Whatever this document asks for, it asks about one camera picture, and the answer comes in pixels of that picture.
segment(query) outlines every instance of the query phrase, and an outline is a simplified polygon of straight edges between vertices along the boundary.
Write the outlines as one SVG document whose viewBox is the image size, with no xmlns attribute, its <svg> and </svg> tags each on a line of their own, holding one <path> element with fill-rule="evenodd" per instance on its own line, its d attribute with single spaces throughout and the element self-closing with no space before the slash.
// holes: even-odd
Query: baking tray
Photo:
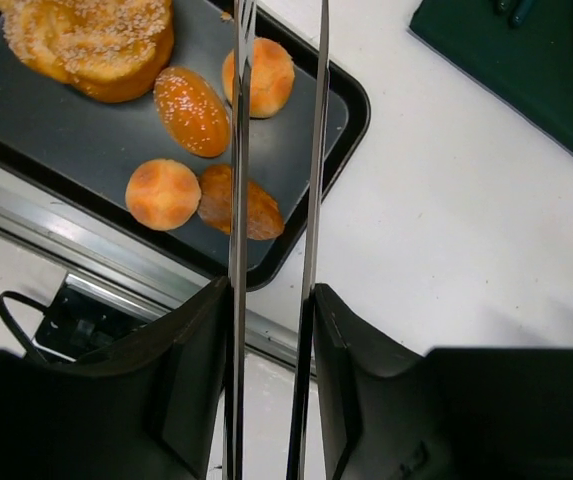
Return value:
<svg viewBox="0 0 573 480">
<path fill-rule="evenodd" d="M 221 65 L 234 38 L 234 24 L 223 20 L 222 12 L 232 7 L 227 0 L 174 1 L 176 43 L 170 64 L 197 71 L 221 98 Z M 317 52 L 261 9 L 256 31 L 288 50 L 296 77 L 282 111 L 251 120 L 250 177 L 277 200 L 286 227 L 277 239 L 249 240 L 249 290 L 276 275 L 305 228 L 317 67 Z M 363 87 L 335 64 L 330 71 L 324 193 L 370 121 Z M 159 157 L 178 160 L 199 175 L 215 163 L 230 163 L 231 152 L 229 147 L 212 160 L 186 152 L 163 127 L 151 93 L 107 105 L 31 71 L 8 48 L 0 21 L 0 167 L 206 277 L 225 274 L 229 237 L 197 215 L 177 230 L 155 232 L 126 210 L 130 175 Z"/>
</svg>

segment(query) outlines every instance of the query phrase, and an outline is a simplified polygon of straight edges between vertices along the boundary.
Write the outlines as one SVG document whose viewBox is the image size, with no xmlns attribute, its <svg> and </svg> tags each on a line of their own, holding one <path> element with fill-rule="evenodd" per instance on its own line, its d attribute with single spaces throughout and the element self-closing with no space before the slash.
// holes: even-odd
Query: pastry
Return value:
<svg viewBox="0 0 573 480">
<path fill-rule="evenodd" d="M 22 63 L 101 102 L 149 91 L 173 48 L 172 0 L 0 0 L 0 10 Z"/>
<path fill-rule="evenodd" d="M 195 174 L 174 160 L 140 165 L 126 187 L 126 207 L 139 223 L 153 230 L 181 227 L 195 213 L 201 198 Z"/>
<path fill-rule="evenodd" d="M 215 90 L 197 73 L 169 67 L 155 81 L 155 105 L 166 130 L 194 155 L 212 158 L 230 142 L 230 124 Z"/>
<path fill-rule="evenodd" d="M 224 93 L 233 98 L 234 54 L 231 51 L 222 66 Z M 295 68 L 288 52 L 279 43 L 258 37 L 253 44 L 253 70 L 250 77 L 250 116 L 268 118 L 286 105 L 293 90 Z"/>
<path fill-rule="evenodd" d="M 208 167 L 199 178 L 202 201 L 200 218 L 230 235 L 232 221 L 232 169 L 228 165 Z M 255 182 L 248 182 L 248 238 L 269 240 L 284 231 L 284 219 L 277 202 Z"/>
</svg>

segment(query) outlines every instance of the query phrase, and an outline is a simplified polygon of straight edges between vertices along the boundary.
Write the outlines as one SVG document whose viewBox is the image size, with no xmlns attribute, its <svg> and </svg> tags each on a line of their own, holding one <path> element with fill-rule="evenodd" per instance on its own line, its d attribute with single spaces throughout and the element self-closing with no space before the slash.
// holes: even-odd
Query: sesame seeds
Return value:
<svg viewBox="0 0 573 480">
<path fill-rule="evenodd" d="M 192 153 L 212 157 L 228 146 L 226 109 L 196 73 L 181 67 L 164 70 L 155 82 L 155 104 L 173 138 Z"/>
<path fill-rule="evenodd" d="M 136 70 L 171 27 L 166 0 L 0 0 L 1 7 L 5 38 L 21 61 L 56 63 L 53 56 L 71 74 Z"/>
</svg>

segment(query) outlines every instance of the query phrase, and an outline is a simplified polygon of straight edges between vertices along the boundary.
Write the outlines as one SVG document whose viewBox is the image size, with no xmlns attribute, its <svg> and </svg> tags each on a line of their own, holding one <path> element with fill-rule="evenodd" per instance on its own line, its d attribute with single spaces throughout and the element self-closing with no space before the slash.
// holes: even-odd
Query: green cloth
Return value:
<svg viewBox="0 0 573 480">
<path fill-rule="evenodd" d="M 424 0 L 411 29 L 573 152 L 573 0 L 537 1 L 519 29 L 494 3 Z"/>
</svg>

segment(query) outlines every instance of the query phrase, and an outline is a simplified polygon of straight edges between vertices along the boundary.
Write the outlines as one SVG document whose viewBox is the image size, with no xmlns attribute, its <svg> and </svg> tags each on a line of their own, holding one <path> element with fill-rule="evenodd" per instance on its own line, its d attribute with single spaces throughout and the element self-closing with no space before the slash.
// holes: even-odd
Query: bread roll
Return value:
<svg viewBox="0 0 573 480">
<path fill-rule="evenodd" d="M 152 230 L 181 227 L 195 213 L 201 198 L 199 182 L 184 164 L 156 159 L 140 165 L 126 187 L 126 207 Z"/>
<path fill-rule="evenodd" d="M 173 48 L 171 0 L 0 0 L 0 10 L 22 63 L 102 102 L 148 92 Z"/>
<path fill-rule="evenodd" d="M 166 130 L 194 155 L 212 158 L 230 142 L 230 123 L 215 90 L 197 73 L 169 67 L 155 81 L 155 105 Z"/>
<path fill-rule="evenodd" d="M 199 178 L 202 201 L 197 214 L 227 235 L 232 222 L 232 170 L 228 165 L 208 167 Z M 248 238 L 269 240 L 284 231 L 277 202 L 255 182 L 248 182 Z"/>
<path fill-rule="evenodd" d="M 229 102 L 233 98 L 235 75 L 234 52 L 222 66 L 224 93 Z M 258 37 L 253 45 L 253 70 L 250 80 L 250 115 L 268 118 L 282 109 L 295 81 L 295 68 L 288 52 L 279 43 Z"/>
</svg>

